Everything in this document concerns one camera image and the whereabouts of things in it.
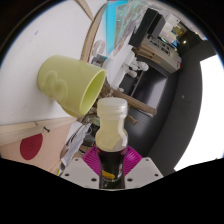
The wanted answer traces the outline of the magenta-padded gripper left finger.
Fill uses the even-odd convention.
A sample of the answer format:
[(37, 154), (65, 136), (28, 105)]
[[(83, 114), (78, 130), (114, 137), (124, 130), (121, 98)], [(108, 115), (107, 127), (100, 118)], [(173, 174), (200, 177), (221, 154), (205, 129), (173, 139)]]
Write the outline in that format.
[(96, 148), (89, 149), (81, 158), (75, 157), (61, 177), (84, 188), (98, 189), (101, 173)]

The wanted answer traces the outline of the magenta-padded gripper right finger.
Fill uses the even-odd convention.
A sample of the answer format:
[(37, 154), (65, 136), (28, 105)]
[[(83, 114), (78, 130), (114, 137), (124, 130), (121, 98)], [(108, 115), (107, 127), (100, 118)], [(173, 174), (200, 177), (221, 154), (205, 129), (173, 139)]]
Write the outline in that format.
[(123, 161), (126, 188), (140, 188), (163, 177), (150, 157), (143, 158), (130, 146)]

